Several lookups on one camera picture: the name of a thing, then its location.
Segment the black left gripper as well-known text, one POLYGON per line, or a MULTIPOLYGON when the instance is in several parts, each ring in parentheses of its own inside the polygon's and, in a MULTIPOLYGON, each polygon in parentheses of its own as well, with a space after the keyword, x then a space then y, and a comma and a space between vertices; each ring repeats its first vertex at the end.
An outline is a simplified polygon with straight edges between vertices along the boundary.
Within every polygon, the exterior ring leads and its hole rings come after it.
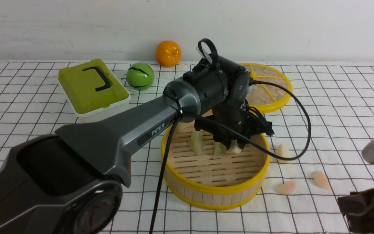
POLYGON ((183 79, 196 88, 202 113, 212 112, 196 118, 196 131, 211 133, 226 149, 233 140, 244 149, 254 135, 274 134, 272 123, 245 99, 254 80, 242 65, 221 56, 202 58, 183 79))

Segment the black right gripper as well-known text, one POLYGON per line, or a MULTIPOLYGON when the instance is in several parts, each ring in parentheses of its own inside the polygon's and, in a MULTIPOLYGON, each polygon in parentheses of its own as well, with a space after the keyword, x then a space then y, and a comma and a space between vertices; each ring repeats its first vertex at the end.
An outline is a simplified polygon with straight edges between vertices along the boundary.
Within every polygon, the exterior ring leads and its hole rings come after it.
POLYGON ((337 204, 346 217, 348 230, 358 234, 374 234, 374 188, 350 192, 339 197, 337 204))

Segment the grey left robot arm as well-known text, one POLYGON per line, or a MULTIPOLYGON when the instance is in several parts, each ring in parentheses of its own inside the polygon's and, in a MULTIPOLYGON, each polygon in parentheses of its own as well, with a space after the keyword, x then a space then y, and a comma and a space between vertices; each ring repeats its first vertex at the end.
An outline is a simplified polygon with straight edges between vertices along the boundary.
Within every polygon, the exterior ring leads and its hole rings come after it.
POLYGON ((245 68, 221 56, 202 58, 169 82, 162 96, 104 120, 61 126, 13 147, 0 170, 0 234, 96 234, 119 209, 131 185, 131 156, 171 127, 160 169, 153 230, 170 143, 178 123, 195 121, 226 147, 273 135, 245 97, 256 84, 245 68))

